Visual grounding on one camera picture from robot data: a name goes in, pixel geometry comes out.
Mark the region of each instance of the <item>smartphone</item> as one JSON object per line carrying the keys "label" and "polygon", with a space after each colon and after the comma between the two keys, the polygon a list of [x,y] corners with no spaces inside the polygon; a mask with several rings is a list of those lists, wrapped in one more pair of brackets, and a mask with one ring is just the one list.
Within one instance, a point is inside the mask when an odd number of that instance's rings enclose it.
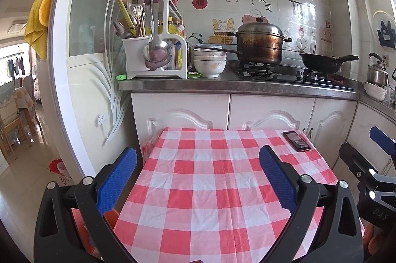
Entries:
{"label": "smartphone", "polygon": [[292,144],[297,152],[311,150],[311,147],[295,131],[285,131],[283,133],[286,140]]}

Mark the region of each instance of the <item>ceiling light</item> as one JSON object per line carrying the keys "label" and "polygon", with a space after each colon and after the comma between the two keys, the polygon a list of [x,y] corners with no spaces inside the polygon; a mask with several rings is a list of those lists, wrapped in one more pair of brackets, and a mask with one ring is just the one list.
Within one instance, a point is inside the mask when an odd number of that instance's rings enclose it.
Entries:
{"label": "ceiling light", "polygon": [[11,27],[9,28],[7,34],[15,34],[20,33],[23,28],[26,26],[26,21],[14,21]]}

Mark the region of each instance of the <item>red circle sticker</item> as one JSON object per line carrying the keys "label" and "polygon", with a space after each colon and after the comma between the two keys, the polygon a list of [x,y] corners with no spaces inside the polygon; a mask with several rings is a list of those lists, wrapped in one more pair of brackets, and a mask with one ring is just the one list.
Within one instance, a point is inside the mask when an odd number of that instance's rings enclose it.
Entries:
{"label": "red circle sticker", "polygon": [[207,7],[207,0],[193,0],[193,6],[196,9],[204,9]]}

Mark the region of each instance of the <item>pot lid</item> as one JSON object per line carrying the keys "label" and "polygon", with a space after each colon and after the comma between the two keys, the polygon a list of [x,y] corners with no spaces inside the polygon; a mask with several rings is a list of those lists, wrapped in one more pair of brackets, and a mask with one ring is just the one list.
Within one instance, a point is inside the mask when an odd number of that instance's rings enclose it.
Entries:
{"label": "pot lid", "polygon": [[264,23],[264,20],[260,17],[256,18],[255,22],[242,24],[238,28],[237,33],[264,33],[284,37],[279,27],[274,24]]}
{"label": "pot lid", "polygon": [[369,69],[375,69],[378,72],[388,75],[388,72],[385,70],[385,68],[381,64],[369,65]]}

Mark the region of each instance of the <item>dining table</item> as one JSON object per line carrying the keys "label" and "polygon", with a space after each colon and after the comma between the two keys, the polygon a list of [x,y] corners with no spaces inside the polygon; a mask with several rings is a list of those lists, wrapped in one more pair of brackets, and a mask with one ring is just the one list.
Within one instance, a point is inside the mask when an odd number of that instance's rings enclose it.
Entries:
{"label": "dining table", "polygon": [[[153,143],[114,233],[138,262],[260,262],[289,220],[259,163],[269,145],[299,175],[337,178],[313,144],[297,152],[284,130],[166,128]],[[323,208],[296,254],[305,255]]]}

